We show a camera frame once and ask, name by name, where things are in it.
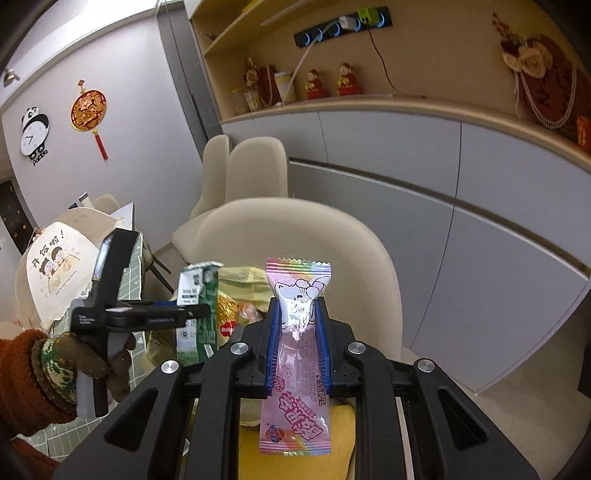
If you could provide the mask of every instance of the label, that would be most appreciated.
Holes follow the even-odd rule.
[[[205,353],[207,355],[207,358],[211,358],[213,356],[213,348],[211,345],[209,345],[208,343],[205,343],[203,345],[203,348],[205,348]]]
[[[183,365],[199,361],[197,353],[197,321],[187,320],[182,328],[177,328],[177,358]]]
[[[193,268],[183,270],[178,276],[177,305],[198,305],[199,294],[203,288],[203,270]]]

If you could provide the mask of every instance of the gloved hand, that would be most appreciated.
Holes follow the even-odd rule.
[[[129,394],[129,368],[132,361],[128,350],[135,348],[135,337],[132,333],[129,334],[125,343],[125,349],[116,353],[108,363],[89,345],[77,340],[76,335],[70,332],[55,339],[38,341],[43,344],[36,343],[33,347],[35,376],[46,394],[58,406],[62,407],[63,401],[76,405],[76,371],[92,378],[104,378],[107,388],[117,402],[122,401]],[[40,379],[38,368],[35,368],[36,355],[48,385]]]

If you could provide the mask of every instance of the green checkered tablecloth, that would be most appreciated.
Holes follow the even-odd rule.
[[[135,244],[134,251],[129,262],[129,267],[124,270],[119,287],[120,300],[140,300],[142,292],[142,240],[140,234]],[[49,335],[55,337],[70,329],[71,311],[68,309],[66,314],[59,322],[54,322]],[[135,334],[137,346],[132,352],[133,363],[129,370],[131,388],[135,388],[145,377],[141,366],[141,356],[145,352],[145,336],[143,332]],[[26,438],[37,450],[45,453],[55,460],[62,461],[76,448],[82,440],[99,424],[102,419],[76,419],[73,422],[62,425],[50,425],[45,430],[41,430],[34,436]]]

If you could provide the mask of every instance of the red figurine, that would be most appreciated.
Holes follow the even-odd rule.
[[[357,85],[357,77],[353,74],[353,67],[344,62],[339,67],[339,79],[337,80],[337,89],[339,96],[358,95],[363,93],[363,89]]]
[[[316,69],[311,69],[308,72],[308,81],[304,85],[306,87],[307,100],[328,97],[329,92],[324,88],[319,77],[320,74]]]

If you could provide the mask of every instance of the orange sleeve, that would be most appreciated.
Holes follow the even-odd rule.
[[[27,330],[14,340],[0,340],[0,421],[10,437],[28,437],[76,417],[49,400],[35,378],[31,348],[46,338],[41,330]]]

